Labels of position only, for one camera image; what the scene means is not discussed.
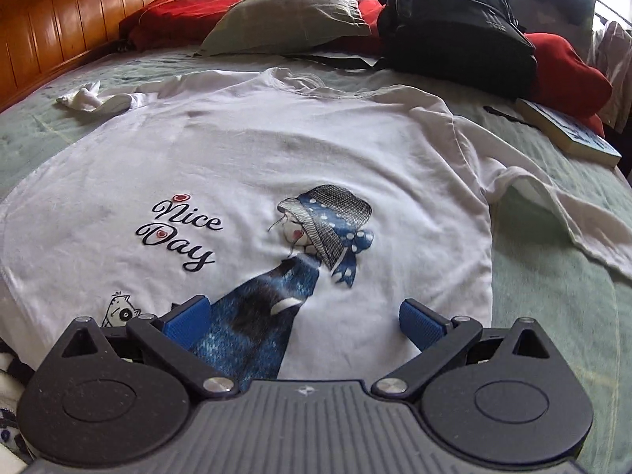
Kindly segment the white printed long-sleeve shirt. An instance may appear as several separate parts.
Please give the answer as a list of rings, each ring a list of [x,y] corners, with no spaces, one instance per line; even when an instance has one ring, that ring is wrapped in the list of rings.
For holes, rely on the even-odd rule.
[[[512,185],[629,274],[631,228],[422,90],[206,71],[137,90],[1,204],[1,335],[31,366],[66,326],[202,294],[191,351],[240,382],[374,381],[414,357],[414,297],[492,319],[489,208]]]

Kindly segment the clothes rack with garments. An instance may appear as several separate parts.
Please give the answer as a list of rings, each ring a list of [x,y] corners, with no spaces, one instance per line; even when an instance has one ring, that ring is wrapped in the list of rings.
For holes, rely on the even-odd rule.
[[[588,65],[611,83],[612,95],[598,112],[603,127],[621,134],[631,119],[631,31],[596,13],[597,0],[508,0],[529,33],[562,36]]]

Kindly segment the green plaid bed blanket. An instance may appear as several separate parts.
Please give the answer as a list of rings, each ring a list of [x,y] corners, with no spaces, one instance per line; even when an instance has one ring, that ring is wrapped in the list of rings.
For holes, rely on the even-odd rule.
[[[1,190],[14,186],[45,160],[85,137],[98,119],[58,103],[84,83],[128,91],[144,83],[210,69],[252,71],[284,66],[310,73],[342,90],[407,85],[442,98],[457,115],[477,122],[534,160],[563,190],[621,219],[631,216],[631,190],[618,172],[565,157],[533,128],[508,120],[496,96],[418,75],[343,71],[281,57],[204,58],[190,49],[113,54],[46,83],[1,116]],[[552,216],[516,192],[492,209],[493,320],[506,325],[536,317],[577,373],[593,403],[594,424],[582,451],[593,473],[631,468],[631,284],[590,260],[567,239]]]

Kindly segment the white fleece left sleeve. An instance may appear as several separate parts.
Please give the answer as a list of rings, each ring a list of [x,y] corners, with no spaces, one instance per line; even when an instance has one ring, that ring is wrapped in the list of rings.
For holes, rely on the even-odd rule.
[[[21,362],[16,353],[1,341],[1,472],[21,473],[33,461],[17,424],[17,404],[33,369]]]

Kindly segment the paperback book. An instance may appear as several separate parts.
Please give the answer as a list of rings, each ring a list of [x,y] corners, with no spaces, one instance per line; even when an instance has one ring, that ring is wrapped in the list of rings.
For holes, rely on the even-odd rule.
[[[574,118],[526,100],[517,100],[515,108],[563,153],[610,168],[618,165],[621,158],[618,151]]]

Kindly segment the red quilt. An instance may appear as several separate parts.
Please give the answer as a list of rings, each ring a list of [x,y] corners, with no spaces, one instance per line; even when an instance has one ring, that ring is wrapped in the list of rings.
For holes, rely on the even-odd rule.
[[[120,39],[132,49],[143,51],[198,45],[239,0],[154,0],[119,23]],[[377,56],[384,44],[379,39],[377,18],[382,10],[378,0],[361,0],[359,12],[371,34],[365,38],[341,36],[325,43],[329,50]],[[613,87],[597,69],[586,64],[562,36],[529,33],[538,62],[537,78],[529,99],[565,113],[604,135],[598,112],[612,95]]]

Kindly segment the black backpack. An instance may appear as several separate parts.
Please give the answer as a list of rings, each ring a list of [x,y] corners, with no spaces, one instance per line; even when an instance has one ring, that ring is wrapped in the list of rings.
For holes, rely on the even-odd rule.
[[[507,0],[364,0],[366,38],[332,39],[308,51],[374,56],[380,68],[419,74],[516,100],[536,79],[534,45]]]

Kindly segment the wooden headboard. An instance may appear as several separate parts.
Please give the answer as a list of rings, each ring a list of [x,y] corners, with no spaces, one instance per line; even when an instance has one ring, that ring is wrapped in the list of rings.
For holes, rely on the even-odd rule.
[[[119,24],[154,0],[1,0],[1,108],[111,53]]]

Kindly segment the grey green pillow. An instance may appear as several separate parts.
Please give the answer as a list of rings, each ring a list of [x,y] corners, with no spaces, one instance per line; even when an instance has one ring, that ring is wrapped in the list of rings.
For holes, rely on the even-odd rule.
[[[203,56],[295,54],[345,36],[369,36],[360,0],[241,0],[201,43]]]

